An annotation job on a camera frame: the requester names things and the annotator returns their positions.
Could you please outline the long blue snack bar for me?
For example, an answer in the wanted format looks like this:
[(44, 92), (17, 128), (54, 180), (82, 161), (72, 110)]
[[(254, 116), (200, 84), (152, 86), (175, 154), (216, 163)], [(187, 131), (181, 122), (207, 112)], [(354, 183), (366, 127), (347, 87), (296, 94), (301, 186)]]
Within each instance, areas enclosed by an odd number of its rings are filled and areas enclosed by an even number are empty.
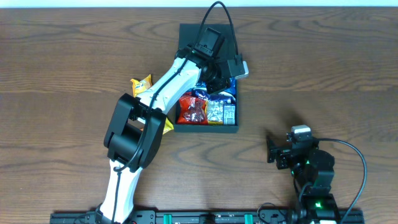
[[(236, 92), (237, 92), (236, 79), (235, 78), (230, 78), (229, 79), (229, 84), (230, 84), (229, 88), (225, 88), (223, 91), (225, 91), (225, 92), (227, 92), (229, 94), (235, 95)], [(206, 84), (204, 82), (198, 82), (195, 85), (195, 88), (206, 90)]]

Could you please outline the dark blue Cadbury chocolate bar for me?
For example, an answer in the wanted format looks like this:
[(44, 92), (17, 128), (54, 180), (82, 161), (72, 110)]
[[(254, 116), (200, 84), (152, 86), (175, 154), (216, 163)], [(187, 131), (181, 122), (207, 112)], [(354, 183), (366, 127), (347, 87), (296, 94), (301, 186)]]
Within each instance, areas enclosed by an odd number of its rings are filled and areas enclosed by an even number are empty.
[(225, 91), (211, 95), (203, 88), (195, 88), (192, 90), (192, 96), (206, 101), (222, 101), (223, 103), (227, 104), (236, 103), (236, 98), (232, 94)]

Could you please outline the yellow Hacks candy bag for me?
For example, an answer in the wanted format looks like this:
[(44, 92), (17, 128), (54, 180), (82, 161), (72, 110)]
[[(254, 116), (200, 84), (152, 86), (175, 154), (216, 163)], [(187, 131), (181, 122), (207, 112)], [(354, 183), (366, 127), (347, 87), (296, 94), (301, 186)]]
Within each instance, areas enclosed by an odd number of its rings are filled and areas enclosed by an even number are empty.
[(206, 102), (206, 117), (209, 125), (223, 124), (223, 108), (222, 101), (207, 101)]

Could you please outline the red Hacks candy bag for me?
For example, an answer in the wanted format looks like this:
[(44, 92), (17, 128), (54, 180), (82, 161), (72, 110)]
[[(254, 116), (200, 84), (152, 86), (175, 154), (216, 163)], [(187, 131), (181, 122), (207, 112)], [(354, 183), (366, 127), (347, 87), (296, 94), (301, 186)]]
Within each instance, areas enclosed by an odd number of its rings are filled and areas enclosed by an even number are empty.
[(177, 124), (207, 125), (206, 116), (207, 102), (201, 98), (192, 96), (191, 92), (180, 97), (180, 112)]

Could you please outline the yellow orange snack packet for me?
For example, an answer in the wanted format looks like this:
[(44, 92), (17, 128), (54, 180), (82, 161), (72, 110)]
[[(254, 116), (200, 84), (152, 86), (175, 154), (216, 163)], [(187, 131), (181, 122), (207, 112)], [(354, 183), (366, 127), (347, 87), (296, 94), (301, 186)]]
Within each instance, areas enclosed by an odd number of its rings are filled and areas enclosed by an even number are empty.
[[(142, 124), (145, 124), (145, 120), (142, 118), (138, 118), (138, 121), (141, 122)], [(163, 134), (166, 134), (167, 132), (174, 130), (174, 126), (173, 124), (170, 122), (170, 120), (168, 119), (168, 117), (166, 117), (165, 120), (165, 126), (164, 126), (164, 130), (163, 130)]]

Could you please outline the small yellow candy packet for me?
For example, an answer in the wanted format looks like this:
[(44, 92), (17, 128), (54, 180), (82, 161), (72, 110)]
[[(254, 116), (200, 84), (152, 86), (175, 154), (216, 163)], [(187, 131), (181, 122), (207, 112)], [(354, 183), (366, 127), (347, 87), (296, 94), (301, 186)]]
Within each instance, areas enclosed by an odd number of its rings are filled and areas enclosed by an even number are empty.
[(130, 82), (132, 83), (132, 95), (133, 97), (136, 97), (152, 87), (152, 75), (149, 74), (142, 80), (132, 78), (130, 79)]

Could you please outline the small dark blue box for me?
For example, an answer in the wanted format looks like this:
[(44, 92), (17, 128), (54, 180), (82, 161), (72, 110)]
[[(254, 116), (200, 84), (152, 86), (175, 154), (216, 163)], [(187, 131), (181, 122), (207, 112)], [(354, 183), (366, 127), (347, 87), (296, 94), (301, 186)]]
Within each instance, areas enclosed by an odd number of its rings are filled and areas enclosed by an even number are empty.
[(236, 124), (236, 105), (225, 104), (223, 107), (223, 124), (235, 125)]

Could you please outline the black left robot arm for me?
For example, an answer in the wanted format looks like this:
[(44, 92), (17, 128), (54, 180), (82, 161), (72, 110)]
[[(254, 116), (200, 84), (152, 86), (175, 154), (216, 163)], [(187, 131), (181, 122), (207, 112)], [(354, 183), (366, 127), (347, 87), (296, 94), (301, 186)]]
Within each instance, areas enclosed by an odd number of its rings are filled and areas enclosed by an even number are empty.
[(229, 87), (231, 77), (246, 77), (248, 65), (239, 53), (218, 57), (223, 35), (206, 28), (203, 35), (177, 50), (171, 68), (148, 90), (127, 93), (116, 103), (104, 137), (111, 168), (104, 202), (96, 211), (97, 223), (125, 223), (134, 208), (140, 174), (159, 150), (170, 109), (199, 81), (209, 93)]

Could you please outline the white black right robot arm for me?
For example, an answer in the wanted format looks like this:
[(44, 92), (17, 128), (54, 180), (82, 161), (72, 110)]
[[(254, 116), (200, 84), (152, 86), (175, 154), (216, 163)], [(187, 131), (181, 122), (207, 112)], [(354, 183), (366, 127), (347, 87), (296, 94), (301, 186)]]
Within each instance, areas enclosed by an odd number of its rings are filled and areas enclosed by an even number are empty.
[(319, 149), (310, 132), (287, 134), (288, 144), (277, 146), (267, 138), (267, 161), (279, 170), (289, 169), (297, 195), (295, 207), (287, 212), (287, 223), (338, 223), (341, 215), (330, 193), (335, 158)]

